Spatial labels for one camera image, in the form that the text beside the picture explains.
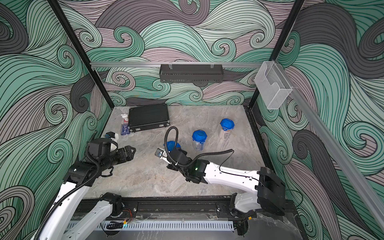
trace black metal frame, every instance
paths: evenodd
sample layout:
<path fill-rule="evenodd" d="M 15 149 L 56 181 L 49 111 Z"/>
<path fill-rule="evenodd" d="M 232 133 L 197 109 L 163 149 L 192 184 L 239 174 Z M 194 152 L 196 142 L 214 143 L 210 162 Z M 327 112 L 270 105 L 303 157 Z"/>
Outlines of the black metal frame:
<path fill-rule="evenodd" d="M 260 154 L 263 158 L 264 164 L 267 168 L 272 169 L 275 171 L 275 168 L 273 167 L 272 161 L 269 157 L 268 151 L 265 147 L 264 140 L 262 139 L 262 136 L 259 132 L 259 128 L 256 125 L 255 117 L 253 116 L 253 113 L 248 107 L 244 107 L 245 114 L 247 115 L 249 124 L 251 125 L 251 129 L 253 132 L 253 135 L 255 137 L 257 146 L 259 147 Z"/>
<path fill-rule="evenodd" d="M 295 3 L 292 6 L 291 12 L 289 13 L 289 16 L 287 20 L 285 21 L 283 30 L 276 42 L 276 45 L 271 53 L 271 56 L 269 58 L 269 61 L 275 61 L 279 55 L 279 52 L 281 51 L 281 48 L 283 47 L 286 39 L 288 38 L 289 33 L 291 32 L 291 29 L 293 27 L 293 24 L 295 23 L 295 20 L 301 10 L 301 7 L 303 6 L 304 0 L 296 0 Z M 256 125 L 255 117 L 252 113 L 252 108 L 254 107 L 257 98 L 259 97 L 260 92 L 256 88 L 255 92 L 252 95 L 252 98 L 249 102 L 248 106 L 245 106 L 245 113 L 247 114 L 249 124 L 251 125 L 252 132 L 255 136 L 257 146 L 259 147 L 260 153 L 262 155 L 263 161 L 265 163 L 265 166 L 274 170 L 271 159 L 269 158 L 268 151 L 264 145 L 264 141 L 261 138 L 259 129 Z"/>
<path fill-rule="evenodd" d="M 285 40 L 288 38 L 288 35 L 291 32 L 293 24 L 295 23 L 296 18 L 299 15 L 299 12 L 301 10 L 301 7 L 303 6 L 304 1 L 305 0 L 296 0 L 294 2 L 291 12 L 289 13 L 288 18 L 285 20 L 283 30 L 281 31 L 281 34 L 277 39 L 276 45 L 273 48 L 273 51 L 268 61 L 274 61 L 279 56 L 279 53 L 285 43 Z M 248 105 L 250 109 L 253 108 L 258 96 L 259 96 L 259 91 L 256 89 Z"/>
<path fill-rule="evenodd" d="M 90 64 L 90 59 L 88 58 L 88 55 L 84 51 L 83 47 L 80 44 L 79 39 L 76 37 L 76 34 L 74 33 L 67 17 L 65 16 L 63 10 L 61 9 L 59 3 L 57 0 L 47 0 L 49 5 L 51 6 L 53 12 L 55 13 L 57 19 L 61 23 L 61 26 L 63 27 L 64 31 L 67 33 L 69 39 L 71 40 L 74 48 L 76 49 L 78 55 L 80 56 L 81 60 L 85 64 L 89 74 L 93 78 L 93 81 L 96 83 L 97 87 L 100 89 L 101 94 L 104 96 L 105 100 L 107 101 L 109 107 L 113 109 L 115 105 L 112 102 L 111 97 L 109 96 L 107 90 L 105 89 L 103 82 L 101 81 L 99 75 L 95 70 L 92 69 Z"/>
<path fill-rule="evenodd" d="M 87 214 L 93 209 L 98 201 L 99 199 L 81 200 L 74 216 L 83 216 L 84 214 Z M 155 220 L 164 214 L 202 214 L 206 215 L 208 219 L 226 218 L 229 221 L 242 220 L 242 218 L 235 218 L 229 214 L 228 208 L 230 207 L 230 202 L 231 196 L 228 195 L 196 197 L 123 197 L 123 214 L 118 218 L 108 217 L 106 220 L 124 220 L 125 218 L 129 218 L 129 210 L 132 213 L 132 217 L 138 220 Z M 285 212 L 293 214 L 303 240 L 308 240 L 293 201 L 286 200 Z M 256 213 L 283 221 L 282 216 L 276 216 L 263 210 L 256 210 Z"/>

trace white cable tray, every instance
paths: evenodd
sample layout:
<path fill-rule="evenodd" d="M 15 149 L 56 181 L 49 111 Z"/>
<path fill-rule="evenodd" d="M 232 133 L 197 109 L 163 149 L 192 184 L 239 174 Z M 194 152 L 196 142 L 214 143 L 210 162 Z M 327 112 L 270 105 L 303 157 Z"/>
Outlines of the white cable tray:
<path fill-rule="evenodd" d="M 79 221 L 70 221 L 66 231 L 73 228 Z M 101 224 L 107 230 L 107 224 L 111 221 L 103 221 Z M 144 220 L 131 221 L 122 229 L 108 231 L 234 231 L 232 221 L 201 220 L 201 221 L 169 221 L 169 220 Z M 102 231 L 100 224 L 94 231 Z"/>

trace clear acrylic holder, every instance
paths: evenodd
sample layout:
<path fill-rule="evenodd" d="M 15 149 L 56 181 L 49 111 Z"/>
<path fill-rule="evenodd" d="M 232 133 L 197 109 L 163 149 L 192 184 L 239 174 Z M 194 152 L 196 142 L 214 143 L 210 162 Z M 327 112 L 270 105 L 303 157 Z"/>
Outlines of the clear acrylic holder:
<path fill-rule="evenodd" d="M 255 84 L 267 109 L 279 109 L 292 92 L 284 68 L 274 61 L 263 62 L 255 77 Z"/>

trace black case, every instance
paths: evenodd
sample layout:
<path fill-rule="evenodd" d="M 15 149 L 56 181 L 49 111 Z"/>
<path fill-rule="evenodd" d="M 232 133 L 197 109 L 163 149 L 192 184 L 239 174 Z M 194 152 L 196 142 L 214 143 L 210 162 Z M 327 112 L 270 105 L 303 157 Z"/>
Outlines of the black case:
<path fill-rule="evenodd" d="M 129 109 L 129 131 L 138 132 L 170 125 L 168 106 L 164 104 Z"/>

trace wire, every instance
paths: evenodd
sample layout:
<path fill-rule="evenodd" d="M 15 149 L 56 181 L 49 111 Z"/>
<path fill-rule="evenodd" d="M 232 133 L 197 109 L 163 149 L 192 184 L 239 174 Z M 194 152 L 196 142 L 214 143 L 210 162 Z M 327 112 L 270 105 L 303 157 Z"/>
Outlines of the wire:
<path fill-rule="evenodd" d="M 111 221 L 107 225 L 108 230 L 114 230 L 114 229 L 120 229 L 124 226 L 124 222 L 116 222 L 116 221 Z"/>
<path fill-rule="evenodd" d="M 234 230 L 237 229 L 238 226 L 240 226 L 243 222 L 247 221 L 247 220 L 251 220 L 252 219 L 252 216 L 250 217 L 247 217 L 246 219 L 244 219 L 243 221 L 239 222 L 238 224 L 235 224 L 233 225 L 234 226 Z"/>
<path fill-rule="evenodd" d="M 301 195 L 301 201 L 300 201 L 300 203 L 296 206 L 296 208 L 298 208 L 298 207 L 303 203 L 303 201 L 304 201 L 304 195 L 303 195 L 303 193 L 301 193 L 300 191 L 294 190 L 294 189 L 286 189 L 285 191 L 294 191 L 294 192 L 298 192 L 298 193 L 300 193 L 300 195 Z"/>
<path fill-rule="evenodd" d="M 167 141 L 168 141 L 168 134 L 169 132 L 174 129 L 176 131 L 176 138 L 175 138 L 175 146 L 177 144 L 177 139 L 179 137 L 179 130 L 177 129 L 177 127 L 175 126 L 172 126 L 170 128 L 168 128 L 168 130 L 166 131 L 166 135 L 164 137 L 164 149 L 167 153 L 167 159 L 171 160 L 171 162 L 173 162 L 173 164 L 175 166 L 179 166 L 179 167 L 189 167 L 191 166 L 199 157 L 202 157 L 202 156 L 206 156 L 206 155 L 221 155 L 221 154 L 226 154 L 226 153 L 230 153 L 230 152 L 233 152 L 234 150 L 233 149 L 229 149 L 229 150 L 226 150 L 226 151 L 222 151 L 222 152 L 206 152 L 206 153 L 201 153 L 199 155 L 197 155 L 190 163 L 187 163 L 187 164 L 180 164 L 178 162 L 176 162 L 169 154 L 169 150 L 168 150 L 168 146 L 167 146 Z"/>
<path fill-rule="evenodd" d="M 228 160 L 228 159 L 232 156 L 232 154 L 233 154 L 234 152 L 235 152 L 235 150 L 232 151 L 231 155 L 229 155 L 229 157 L 227 157 L 226 160 Z M 221 172 L 221 170 L 220 170 L 221 165 L 223 165 L 223 163 L 225 163 L 226 160 L 224 160 L 224 162 L 222 162 L 222 163 L 220 164 L 220 166 L 218 167 L 218 170 L 219 170 L 220 172 Z"/>
<path fill-rule="evenodd" d="M 225 159 L 224 162 L 222 162 L 222 163 L 220 164 L 220 166 L 218 167 L 218 170 L 219 170 L 220 172 L 222 172 L 222 173 L 226 173 L 226 174 L 230 174 L 230 175 L 235 175 L 235 176 L 239 176 L 239 177 L 248 177 L 248 178 L 252 178 L 252 179 L 254 179 L 254 180 L 260 182 L 258 179 L 254 178 L 254 177 L 249 177 L 249 176 L 244 176 L 244 175 L 239 175 L 239 174 L 234 174 L 234 173 L 230 173 L 230 172 L 223 172 L 223 171 L 221 171 L 221 169 L 220 169 L 221 166 L 225 163 L 226 160 L 228 160 L 228 159 L 232 156 L 232 154 L 233 154 L 234 152 L 235 152 L 235 151 L 232 150 L 231 155 L 229 155 L 229 157 L 227 157 L 227 159 Z"/>
<path fill-rule="evenodd" d="M 91 136 L 91 140 L 93 140 L 93 138 L 95 137 L 97 131 L 94 131 L 92 136 Z M 83 182 L 82 184 L 78 185 L 77 187 L 75 187 L 74 189 L 70 190 L 68 193 L 66 193 L 63 197 L 61 197 L 57 202 L 55 202 L 52 206 L 52 208 L 49 210 L 49 212 L 47 213 L 47 215 L 45 215 L 44 219 L 42 220 L 39 228 L 37 228 L 37 231 L 35 233 L 35 236 L 33 238 L 33 240 L 38 240 L 39 237 L 40 237 L 40 234 L 41 232 L 43 231 L 44 229 L 44 226 L 47 224 L 49 218 L 52 216 L 52 214 L 54 213 L 54 211 L 57 209 L 58 206 L 61 205 L 61 203 L 66 199 L 68 198 L 72 193 L 76 192 L 77 190 L 79 190 L 80 188 L 84 187 L 86 184 L 88 184 L 89 182 L 91 182 L 92 180 L 94 180 L 100 170 L 101 170 L 101 167 L 100 167 L 100 164 L 94 160 L 91 155 L 89 154 L 89 142 L 87 144 L 87 147 L 85 148 L 85 156 L 86 158 L 88 158 L 88 160 L 93 163 L 95 166 L 96 166 L 96 171 L 94 171 L 94 173 L 92 174 L 92 176 L 90 178 L 88 178 L 88 180 L 86 180 L 85 182 Z"/>
<path fill-rule="evenodd" d="M 125 211 L 125 212 L 129 212 L 129 220 L 128 220 L 128 222 L 132 221 L 133 215 L 132 215 L 131 210 L 130 210 L 130 209 L 127 209 L 127 210 L 123 210 L 123 211 Z"/>
<path fill-rule="evenodd" d="M 103 232 L 107 235 L 107 236 L 110 236 L 105 230 L 104 230 L 104 228 L 103 228 L 103 225 L 100 223 L 100 227 L 101 227 L 101 229 L 103 230 Z"/>

